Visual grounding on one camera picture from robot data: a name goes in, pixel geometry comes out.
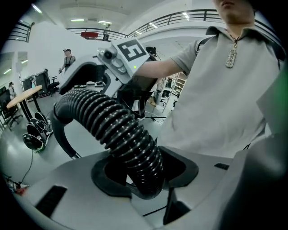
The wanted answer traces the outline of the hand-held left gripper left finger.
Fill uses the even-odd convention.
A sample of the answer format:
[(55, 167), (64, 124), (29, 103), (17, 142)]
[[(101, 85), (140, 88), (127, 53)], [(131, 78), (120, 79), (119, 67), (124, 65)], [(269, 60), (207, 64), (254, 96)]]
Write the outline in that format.
[(111, 163), (107, 151), (68, 161), (15, 199), (45, 230), (153, 230), (131, 190), (106, 176)]

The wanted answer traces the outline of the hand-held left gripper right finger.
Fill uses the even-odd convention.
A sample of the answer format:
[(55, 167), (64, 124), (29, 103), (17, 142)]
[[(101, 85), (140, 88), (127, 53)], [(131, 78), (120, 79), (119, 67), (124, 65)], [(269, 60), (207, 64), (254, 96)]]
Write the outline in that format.
[(221, 206), (231, 196), (239, 179), (239, 155), (223, 158), (163, 146), (160, 149), (176, 154), (181, 161), (188, 159), (196, 163), (198, 174), (186, 186), (174, 188), (176, 200), (190, 211), (157, 230), (214, 229)]

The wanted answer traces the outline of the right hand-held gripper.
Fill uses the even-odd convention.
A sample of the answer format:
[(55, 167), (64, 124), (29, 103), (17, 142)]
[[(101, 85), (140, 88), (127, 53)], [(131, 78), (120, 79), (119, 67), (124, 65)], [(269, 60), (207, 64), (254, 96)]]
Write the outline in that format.
[(99, 52), (97, 57), (77, 59), (65, 71), (66, 81), (59, 88), (59, 94), (64, 95), (75, 85), (103, 80), (103, 93), (112, 97), (131, 80), (150, 55), (137, 39), (129, 38), (111, 42), (111, 46)]

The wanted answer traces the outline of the person's right forearm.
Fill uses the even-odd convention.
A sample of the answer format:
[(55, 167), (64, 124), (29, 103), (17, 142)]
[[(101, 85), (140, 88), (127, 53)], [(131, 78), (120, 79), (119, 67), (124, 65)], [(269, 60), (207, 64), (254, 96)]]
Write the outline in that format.
[(165, 61), (145, 62), (135, 73), (136, 76), (160, 79), (170, 75), (185, 72), (189, 74), (195, 58), (170, 58)]

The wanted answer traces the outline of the small black office chair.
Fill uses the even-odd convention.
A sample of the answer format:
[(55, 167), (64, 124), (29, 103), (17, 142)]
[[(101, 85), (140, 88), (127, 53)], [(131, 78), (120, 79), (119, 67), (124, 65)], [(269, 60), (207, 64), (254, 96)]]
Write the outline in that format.
[(52, 77), (52, 83), (49, 84), (48, 86), (48, 91), (49, 91), (49, 95), (52, 97), (56, 92), (59, 91), (59, 81), (56, 81), (57, 77), (54, 76)]

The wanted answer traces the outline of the black helmet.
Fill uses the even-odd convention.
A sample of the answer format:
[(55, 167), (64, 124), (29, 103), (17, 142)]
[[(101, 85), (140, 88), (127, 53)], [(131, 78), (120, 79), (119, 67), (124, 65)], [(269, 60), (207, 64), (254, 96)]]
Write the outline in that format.
[(37, 119), (37, 120), (40, 120), (40, 121), (42, 121), (42, 122), (44, 122), (44, 124), (48, 127), (48, 128), (50, 128), (51, 127), (51, 121), (48, 119), (48, 118), (46, 118), (46, 116), (44, 116), (41, 112), (35, 112), (35, 118)]
[(24, 144), (31, 150), (41, 151), (45, 147), (44, 143), (41, 140), (31, 134), (23, 134), (22, 139)]
[(45, 142), (47, 140), (46, 133), (39, 127), (39, 125), (34, 124), (29, 121), (27, 123), (27, 133), (35, 136), (38, 140)]

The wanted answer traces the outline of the round wooden table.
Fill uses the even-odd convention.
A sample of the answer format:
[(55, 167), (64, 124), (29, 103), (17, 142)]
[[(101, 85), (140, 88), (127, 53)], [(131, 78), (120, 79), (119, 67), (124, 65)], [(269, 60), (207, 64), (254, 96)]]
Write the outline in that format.
[(15, 98), (13, 98), (6, 106), (7, 109), (12, 108), (13, 106), (19, 104), (27, 121), (30, 121), (30, 119), (32, 118), (32, 115), (29, 111), (29, 108), (26, 104), (26, 99), (30, 96), (32, 96), (33, 101), (35, 103), (36, 109), (38, 112), (41, 112), (40, 107), (38, 105), (37, 102), (37, 98), (36, 98), (36, 93), (39, 92), (42, 89), (42, 85), (36, 86), (34, 88), (30, 88), (24, 92), (22, 92), (21, 94), (19, 94), (18, 96), (16, 96)]

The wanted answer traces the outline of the person's grey shirt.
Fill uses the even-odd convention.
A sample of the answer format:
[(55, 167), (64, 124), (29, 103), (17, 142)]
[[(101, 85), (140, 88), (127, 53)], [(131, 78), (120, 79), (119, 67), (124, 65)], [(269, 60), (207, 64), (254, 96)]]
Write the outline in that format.
[(271, 40), (255, 28), (236, 39), (221, 27), (206, 34), (202, 47), (192, 42), (172, 57), (195, 61), (157, 144), (232, 158), (265, 129), (257, 100), (278, 76), (279, 63)]

